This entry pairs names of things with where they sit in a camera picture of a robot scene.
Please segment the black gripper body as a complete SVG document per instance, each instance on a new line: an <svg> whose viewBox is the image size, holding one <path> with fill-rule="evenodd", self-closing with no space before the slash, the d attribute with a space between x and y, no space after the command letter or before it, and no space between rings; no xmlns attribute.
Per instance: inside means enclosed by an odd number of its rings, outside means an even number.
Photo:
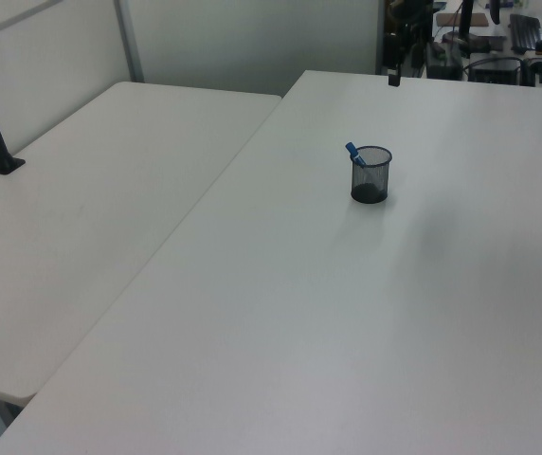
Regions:
<svg viewBox="0 0 542 455"><path fill-rule="evenodd" d="M383 40L383 67L390 74L401 71L402 42L401 37L395 33L386 33Z"/></svg>

